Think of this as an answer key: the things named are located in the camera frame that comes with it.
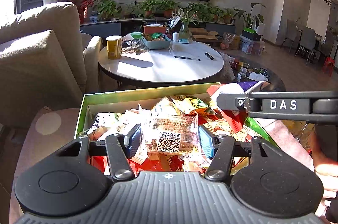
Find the person's right hand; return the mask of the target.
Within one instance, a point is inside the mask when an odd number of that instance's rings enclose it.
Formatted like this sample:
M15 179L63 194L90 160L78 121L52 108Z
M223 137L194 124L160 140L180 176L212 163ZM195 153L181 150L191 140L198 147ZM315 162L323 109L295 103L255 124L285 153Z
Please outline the person's right hand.
M313 166L315 173L321 179L324 187L323 198L333 199L337 197L338 166L337 162L324 155L320 148L320 143L315 132L309 137L311 147Z

